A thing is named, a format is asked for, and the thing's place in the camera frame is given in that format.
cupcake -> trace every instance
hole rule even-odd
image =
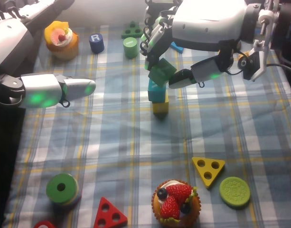
[[[46,46],[59,59],[70,60],[78,55],[79,37],[68,22],[54,21],[44,31]]]
[[[151,200],[156,219],[167,227],[191,227],[197,220],[201,205],[196,187],[181,180],[161,183]]]

red triangle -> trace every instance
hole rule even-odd
[[[106,198],[100,200],[94,228],[118,228],[127,224],[127,217]]]

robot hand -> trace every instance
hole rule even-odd
[[[291,32],[291,4],[279,5],[279,0],[266,0],[264,5],[246,5],[244,0],[174,0],[173,5],[169,3],[171,8],[161,11],[158,18],[151,9],[158,3],[146,3],[146,40],[141,43],[141,53],[147,56],[148,70],[158,63],[172,41],[183,48],[219,51],[217,56],[200,61],[191,69],[178,71],[169,80],[170,88],[201,83],[223,73],[243,72],[244,79],[255,81],[266,71],[271,41],[276,40],[273,37],[278,37],[275,43],[281,43]],[[253,43],[248,57],[237,48],[240,41]],[[236,74],[229,72],[233,53],[243,55],[238,62],[241,71]]]
[[[22,75],[20,78],[10,76],[32,48],[32,35],[48,26],[73,2],[38,0],[19,10],[11,7],[7,13],[0,11],[0,105],[42,108],[61,103],[69,107],[71,100],[94,92],[95,81],[90,79],[50,73]]]

white backdrop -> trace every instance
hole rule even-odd
[[[144,21],[146,7],[144,0],[75,0],[57,20],[71,27],[122,25]]]

tablecloth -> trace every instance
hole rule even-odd
[[[100,198],[106,197],[127,216],[128,227],[160,227],[152,194],[161,182],[181,179],[198,187],[202,210],[195,227],[291,228],[291,89],[283,71],[269,67],[255,82],[224,75],[204,88],[168,89],[169,114],[160,120],[148,101],[145,57],[125,57],[122,30],[74,29],[80,53],[69,62],[52,58],[42,43],[35,72],[87,77],[97,87],[69,108],[26,111],[3,226],[31,228],[49,220],[58,228],[92,228]],[[99,55],[88,42],[95,32],[105,45]],[[169,49],[163,57],[183,69],[213,55]],[[268,62],[277,62],[274,52]],[[194,156],[226,162],[210,190],[194,168]],[[52,210],[46,196],[47,182],[61,172],[72,174],[82,191],[66,212]],[[229,208],[219,195],[229,176],[250,187],[245,209]]]

